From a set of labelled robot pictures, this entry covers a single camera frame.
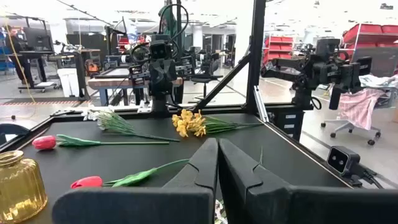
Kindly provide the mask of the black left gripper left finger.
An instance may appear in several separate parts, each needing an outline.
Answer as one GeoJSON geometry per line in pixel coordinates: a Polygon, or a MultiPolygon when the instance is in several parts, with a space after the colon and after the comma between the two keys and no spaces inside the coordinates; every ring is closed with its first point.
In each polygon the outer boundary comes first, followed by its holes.
{"type": "Polygon", "coordinates": [[[58,198],[53,224],[214,224],[218,142],[207,139],[163,187],[78,189],[58,198]]]}

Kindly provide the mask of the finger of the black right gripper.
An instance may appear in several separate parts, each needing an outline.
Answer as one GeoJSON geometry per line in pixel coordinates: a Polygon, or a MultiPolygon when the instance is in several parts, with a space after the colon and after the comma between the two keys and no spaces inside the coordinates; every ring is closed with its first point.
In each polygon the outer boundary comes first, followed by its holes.
{"type": "Polygon", "coordinates": [[[171,94],[173,88],[173,81],[177,79],[177,72],[175,67],[169,67],[167,70],[164,70],[164,90],[171,94]]]}
{"type": "Polygon", "coordinates": [[[152,68],[150,70],[150,78],[151,78],[151,94],[157,95],[162,90],[162,80],[163,73],[158,71],[157,69],[152,68]]]}

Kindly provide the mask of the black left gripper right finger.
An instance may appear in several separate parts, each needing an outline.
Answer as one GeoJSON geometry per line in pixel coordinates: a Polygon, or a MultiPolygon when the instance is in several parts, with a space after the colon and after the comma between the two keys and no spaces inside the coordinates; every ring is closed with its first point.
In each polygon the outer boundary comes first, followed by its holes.
{"type": "Polygon", "coordinates": [[[229,224],[398,224],[398,190],[291,185],[229,140],[219,147],[229,224]]]}

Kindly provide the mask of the yellow artificial flower bunch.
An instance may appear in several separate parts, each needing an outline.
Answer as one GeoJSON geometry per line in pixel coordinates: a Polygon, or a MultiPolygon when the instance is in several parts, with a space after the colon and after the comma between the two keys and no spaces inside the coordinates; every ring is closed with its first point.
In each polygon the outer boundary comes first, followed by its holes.
{"type": "Polygon", "coordinates": [[[172,123],[176,132],[183,138],[189,137],[190,134],[201,138],[206,134],[216,134],[262,125],[262,123],[236,123],[225,121],[213,116],[202,115],[201,110],[197,113],[193,113],[186,109],[183,109],[180,115],[174,114],[172,116],[172,123]]]}

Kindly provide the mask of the white artificial flower bunch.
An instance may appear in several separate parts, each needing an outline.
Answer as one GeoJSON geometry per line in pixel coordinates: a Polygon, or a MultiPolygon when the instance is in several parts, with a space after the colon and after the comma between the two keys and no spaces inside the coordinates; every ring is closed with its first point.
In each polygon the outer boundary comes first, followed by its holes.
{"type": "Polygon", "coordinates": [[[164,141],[179,142],[178,139],[165,138],[161,136],[155,136],[146,134],[138,131],[133,125],[128,123],[120,115],[116,114],[112,110],[83,110],[81,113],[84,121],[96,121],[98,127],[102,131],[112,131],[118,134],[124,134],[129,136],[135,136],[139,138],[156,139],[164,141]]]}
{"type": "Polygon", "coordinates": [[[215,224],[228,224],[223,200],[215,200],[215,224]]]}

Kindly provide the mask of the red artificial tulip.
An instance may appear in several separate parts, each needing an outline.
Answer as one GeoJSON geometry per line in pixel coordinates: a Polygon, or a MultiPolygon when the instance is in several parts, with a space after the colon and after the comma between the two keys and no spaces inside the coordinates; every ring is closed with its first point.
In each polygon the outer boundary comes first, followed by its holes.
{"type": "Polygon", "coordinates": [[[102,145],[165,145],[169,144],[168,141],[155,141],[155,142],[103,142],[94,141],[87,139],[74,138],[64,134],[58,134],[56,136],[41,136],[37,137],[32,141],[32,145],[40,151],[53,149],[55,146],[60,147],[90,147],[90,146],[102,146],[102,145]]]}
{"type": "Polygon", "coordinates": [[[175,164],[186,164],[189,159],[181,159],[177,161],[170,162],[168,164],[164,164],[159,167],[154,167],[149,170],[145,170],[142,172],[138,172],[135,174],[127,175],[122,179],[112,180],[109,182],[103,182],[103,179],[99,176],[89,176],[79,180],[76,180],[71,184],[71,189],[77,189],[82,187],[127,187],[130,185],[138,184],[143,180],[150,177],[152,174],[155,174],[157,171],[160,171],[163,168],[175,165],[175,164]]]}

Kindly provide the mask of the yellow glass vase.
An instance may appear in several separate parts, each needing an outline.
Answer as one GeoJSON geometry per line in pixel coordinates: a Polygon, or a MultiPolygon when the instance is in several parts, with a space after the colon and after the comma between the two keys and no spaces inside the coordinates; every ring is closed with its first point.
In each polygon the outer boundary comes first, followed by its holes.
{"type": "Polygon", "coordinates": [[[47,201],[39,164],[22,151],[0,153],[0,224],[23,222],[47,201]]]}

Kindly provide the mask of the wooden workbench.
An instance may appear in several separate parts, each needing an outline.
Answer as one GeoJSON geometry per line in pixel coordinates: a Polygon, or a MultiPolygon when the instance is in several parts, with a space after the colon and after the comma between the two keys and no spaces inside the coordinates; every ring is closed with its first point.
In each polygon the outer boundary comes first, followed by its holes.
{"type": "MultiPolygon", "coordinates": [[[[174,86],[179,86],[183,83],[183,78],[178,77],[175,81],[172,82],[173,87],[174,86]]],[[[133,88],[133,89],[140,89],[140,88],[146,88],[147,89],[147,94],[149,95],[149,99],[147,99],[146,96],[143,96],[144,104],[148,104],[148,101],[152,102],[152,110],[153,111],[166,111],[168,112],[167,105],[170,103],[167,102],[167,96],[171,95],[168,94],[164,90],[164,81],[162,82],[162,90],[159,94],[157,95],[152,95],[151,94],[151,84],[150,81],[145,81],[143,85],[135,85],[133,81],[129,79],[129,75],[126,76],[125,78],[94,78],[88,81],[88,85],[94,89],[98,90],[100,93],[100,100],[101,100],[101,105],[102,106],[109,106],[109,101],[108,101],[108,92],[107,89],[113,89],[113,90],[118,90],[122,89],[123,92],[123,97],[124,97],[124,105],[128,106],[129,105],[129,95],[127,93],[128,88],[133,88]]]]}

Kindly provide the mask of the black office chair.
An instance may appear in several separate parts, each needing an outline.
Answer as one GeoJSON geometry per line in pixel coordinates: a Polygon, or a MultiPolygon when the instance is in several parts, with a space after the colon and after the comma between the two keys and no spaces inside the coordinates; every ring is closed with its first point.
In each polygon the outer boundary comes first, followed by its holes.
{"type": "Polygon", "coordinates": [[[202,49],[198,53],[200,56],[203,56],[200,65],[200,71],[197,74],[194,74],[190,80],[193,84],[202,83],[203,84],[203,95],[195,96],[195,102],[199,102],[200,100],[206,97],[206,84],[218,80],[222,78],[221,75],[214,75],[214,72],[219,68],[219,53],[208,53],[206,50],[202,49]]]}

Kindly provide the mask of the person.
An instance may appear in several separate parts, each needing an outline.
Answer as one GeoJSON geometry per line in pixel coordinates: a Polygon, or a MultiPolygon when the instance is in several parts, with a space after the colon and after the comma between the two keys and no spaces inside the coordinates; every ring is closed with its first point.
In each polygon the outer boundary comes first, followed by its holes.
{"type": "Polygon", "coordinates": [[[177,20],[172,13],[172,7],[164,6],[158,12],[159,17],[161,18],[161,25],[162,25],[162,33],[168,35],[169,37],[174,37],[178,30],[177,30],[177,20]]]}
{"type": "Polygon", "coordinates": [[[9,58],[16,68],[17,75],[23,85],[27,83],[33,87],[34,81],[30,70],[30,62],[21,54],[24,48],[21,45],[21,39],[17,36],[17,30],[10,25],[6,26],[7,36],[5,38],[6,47],[10,50],[11,56],[9,58]]]}

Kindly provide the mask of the black control box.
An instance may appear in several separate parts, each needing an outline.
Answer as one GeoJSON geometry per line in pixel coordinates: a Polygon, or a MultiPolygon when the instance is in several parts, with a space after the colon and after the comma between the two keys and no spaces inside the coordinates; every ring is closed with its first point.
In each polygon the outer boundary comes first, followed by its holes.
{"type": "Polygon", "coordinates": [[[271,105],[266,109],[271,113],[270,120],[275,126],[291,138],[300,141],[304,110],[290,104],[271,105]]]}

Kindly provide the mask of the white-based office chair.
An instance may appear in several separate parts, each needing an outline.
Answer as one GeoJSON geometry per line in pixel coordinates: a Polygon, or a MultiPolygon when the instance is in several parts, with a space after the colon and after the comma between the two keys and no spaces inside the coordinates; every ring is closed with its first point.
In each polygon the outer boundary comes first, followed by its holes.
{"type": "MultiPolygon", "coordinates": [[[[373,89],[378,89],[384,91],[384,94],[377,100],[377,103],[374,107],[374,110],[379,110],[379,109],[384,109],[384,108],[391,108],[393,107],[393,104],[395,103],[396,98],[398,98],[398,75],[393,75],[392,77],[375,77],[373,75],[365,75],[361,79],[361,84],[362,84],[362,89],[365,88],[373,88],[373,89]]],[[[341,126],[334,129],[330,133],[331,138],[335,138],[337,132],[342,131],[344,129],[348,130],[349,133],[352,133],[354,129],[361,129],[355,127],[353,124],[351,124],[349,121],[345,119],[341,119],[339,116],[339,111],[338,111],[338,116],[336,119],[326,119],[324,120],[320,126],[325,127],[327,124],[331,123],[340,123],[341,126]]],[[[373,126],[373,122],[371,123],[371,129],[366,130],[366,131],[375,131],[376,133],[374,134],[374,137],[368,140],[368,144],[370,146],[373,146],[376,142],[377,139],[381,137],[381,130],[375,126],[373,126]]]]}

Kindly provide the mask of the pink striped cloth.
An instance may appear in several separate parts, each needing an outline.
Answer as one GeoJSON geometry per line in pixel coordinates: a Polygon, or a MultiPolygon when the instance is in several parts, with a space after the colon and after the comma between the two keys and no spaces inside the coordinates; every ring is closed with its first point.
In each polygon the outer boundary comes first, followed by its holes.
{"type": "Polygon", "coordinates": [[[384,91],[365,88],[356,93],[343,93],[338,105],[339,116],[357,128],[370,130],[372,114],[377,100],[384,91]]]}

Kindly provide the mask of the silver metal bracket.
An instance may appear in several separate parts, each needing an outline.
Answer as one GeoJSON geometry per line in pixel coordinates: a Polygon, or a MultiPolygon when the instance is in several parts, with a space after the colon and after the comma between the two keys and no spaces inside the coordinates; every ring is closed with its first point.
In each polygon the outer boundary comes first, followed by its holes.
{"type": "Polygon", "coordinates": [[[254,92],[254,99],[256,101],[259,117],[263,123],[268,123],[269,117],[259,87],[254,86],[253,92],[254,92]]]}

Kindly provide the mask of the black frame post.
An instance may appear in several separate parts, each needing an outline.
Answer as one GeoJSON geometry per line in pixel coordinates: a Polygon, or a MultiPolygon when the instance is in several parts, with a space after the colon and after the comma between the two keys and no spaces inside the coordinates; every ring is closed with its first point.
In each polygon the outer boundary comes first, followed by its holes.
{"type": "Polygon", "coordinates": [[[246,94],[246,111],[249,114],[255,114],[258,111],[254,87],[259,84],[262,45],[264,41],[265,9],[266,0],[254,0],[249,54],[248,88],[246,94]]]}

